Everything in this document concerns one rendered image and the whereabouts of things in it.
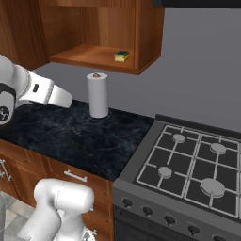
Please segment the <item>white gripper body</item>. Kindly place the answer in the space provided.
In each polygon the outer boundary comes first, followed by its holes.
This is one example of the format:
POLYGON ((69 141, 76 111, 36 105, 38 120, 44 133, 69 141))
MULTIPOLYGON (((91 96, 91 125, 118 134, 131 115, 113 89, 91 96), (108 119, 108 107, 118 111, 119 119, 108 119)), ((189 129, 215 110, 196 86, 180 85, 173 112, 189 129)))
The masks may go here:
POLYGON ((72 105, 72 95, 65 89, 54 85, 48 104, 69 108, 72 105))

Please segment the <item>yellow and green sponge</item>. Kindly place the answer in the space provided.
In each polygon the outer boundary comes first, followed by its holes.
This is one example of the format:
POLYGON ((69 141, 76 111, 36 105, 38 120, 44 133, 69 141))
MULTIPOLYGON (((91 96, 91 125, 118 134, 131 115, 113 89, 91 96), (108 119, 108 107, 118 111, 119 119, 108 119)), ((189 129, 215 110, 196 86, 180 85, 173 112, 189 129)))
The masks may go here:
POLYGON ((114 54, 114 58, 118 62, 125 62, 129 57, 128 51, 118 51, 114 54))

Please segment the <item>white paper towel roll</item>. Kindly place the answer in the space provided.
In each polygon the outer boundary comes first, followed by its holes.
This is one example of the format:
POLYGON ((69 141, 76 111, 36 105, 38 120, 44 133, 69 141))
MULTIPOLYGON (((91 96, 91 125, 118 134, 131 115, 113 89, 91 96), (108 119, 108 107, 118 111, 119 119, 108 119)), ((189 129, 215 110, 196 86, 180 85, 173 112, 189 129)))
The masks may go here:
POLYGON ((95 72, 87 75, 89 114, 101 119, 108 115, 107 75, 95 72))

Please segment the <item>wooden base cupboard door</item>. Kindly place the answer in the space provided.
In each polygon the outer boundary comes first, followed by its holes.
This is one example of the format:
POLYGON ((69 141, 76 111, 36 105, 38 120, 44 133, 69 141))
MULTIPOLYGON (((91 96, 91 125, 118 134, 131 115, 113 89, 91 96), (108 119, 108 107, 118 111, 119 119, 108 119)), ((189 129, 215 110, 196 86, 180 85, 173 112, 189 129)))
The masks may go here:
POLYGON ((11 181, 0 176, 0 190, 35 207, 34 188, 38 181, 46 177, 42 158, 38 153, 23 147, 0 140, 0 159, 5 166, 11 181))

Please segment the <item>wooden drawer front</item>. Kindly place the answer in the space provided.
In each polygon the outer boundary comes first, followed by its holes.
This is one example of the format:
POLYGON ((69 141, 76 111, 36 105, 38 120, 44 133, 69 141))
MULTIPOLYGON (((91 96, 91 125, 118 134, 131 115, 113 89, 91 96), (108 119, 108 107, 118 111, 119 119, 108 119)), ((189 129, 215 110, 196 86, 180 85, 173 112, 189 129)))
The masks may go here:
POLYGON ((65 163, 56 161, 55 159, 46 158, 46 167, 48 169, 48 175, 53 178, 62 179, 68 182, 77 183, 80 185, 85 185, 90 187, 94 192, 94 204, 91 211, 84 214, 84 217, 92 218, 95 221, 101 220, 105 222, 111 221, 111 194, 109 191, 109 182, 91 174, 89 172, 83 171, 81 169, 72 167, 65 163), (65 170, 70 170, 72 174, 78 175, 80 177, 88 177, 86 183, 74 179, 73 177, 65 175, 63 172, 65 170))

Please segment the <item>grey gas stove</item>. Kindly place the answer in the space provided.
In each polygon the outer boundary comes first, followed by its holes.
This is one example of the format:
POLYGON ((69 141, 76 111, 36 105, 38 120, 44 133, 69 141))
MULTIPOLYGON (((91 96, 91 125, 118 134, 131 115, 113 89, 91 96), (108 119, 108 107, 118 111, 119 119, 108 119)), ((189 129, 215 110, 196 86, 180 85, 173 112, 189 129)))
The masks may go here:
POLYGON ((115 241, 241 241, 241 133, 156 116, 113 183, 112 201, 115 241), (191 235, 190 225, 201 232, 191 235))

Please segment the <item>black range hood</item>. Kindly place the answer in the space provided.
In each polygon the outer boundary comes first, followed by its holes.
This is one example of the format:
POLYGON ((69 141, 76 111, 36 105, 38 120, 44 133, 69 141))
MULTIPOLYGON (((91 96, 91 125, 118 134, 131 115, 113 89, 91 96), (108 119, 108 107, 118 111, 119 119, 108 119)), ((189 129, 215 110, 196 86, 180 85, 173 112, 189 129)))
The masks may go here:
POLYGON ((241 0, 151 0, 164 8, 241 8, 241 0))

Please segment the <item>open wooden wall cabinet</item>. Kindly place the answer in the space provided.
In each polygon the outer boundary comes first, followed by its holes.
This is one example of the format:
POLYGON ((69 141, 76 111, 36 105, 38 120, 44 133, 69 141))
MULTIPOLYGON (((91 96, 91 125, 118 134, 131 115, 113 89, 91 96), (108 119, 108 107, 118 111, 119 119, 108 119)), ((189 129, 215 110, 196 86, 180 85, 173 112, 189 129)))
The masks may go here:
POLYGON ((165 10, 151 0, 39 0, 52 62, 141 74, 161 56, 165 10), (125 62, 114 54, 128 51, 125 62))

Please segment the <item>wooden wall cabinet door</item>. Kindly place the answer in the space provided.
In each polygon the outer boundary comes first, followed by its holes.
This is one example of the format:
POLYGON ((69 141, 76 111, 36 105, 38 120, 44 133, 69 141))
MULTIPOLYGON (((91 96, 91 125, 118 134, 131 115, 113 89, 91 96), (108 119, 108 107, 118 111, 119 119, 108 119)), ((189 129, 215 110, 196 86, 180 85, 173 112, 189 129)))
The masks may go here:
POLYGON ((0 0, 0 54, 28 70, 49 62, 38 0, 0 0))

